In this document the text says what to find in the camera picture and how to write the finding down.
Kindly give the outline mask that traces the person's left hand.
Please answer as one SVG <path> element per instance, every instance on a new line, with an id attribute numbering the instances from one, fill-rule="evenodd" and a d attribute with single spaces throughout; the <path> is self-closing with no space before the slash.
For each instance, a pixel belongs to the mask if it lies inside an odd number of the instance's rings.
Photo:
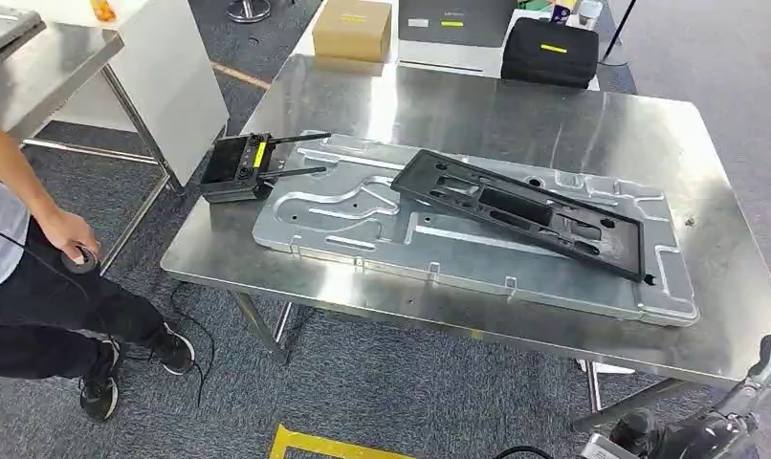
<path id="1" fill-rule="evenodd" d="M 36 219 L 49 242 L 77 264 L 85 260 L 83 250 L 89 258 L 98 260 L 99 240 L 93 229 L 80 216 L 58 208 Z"/>

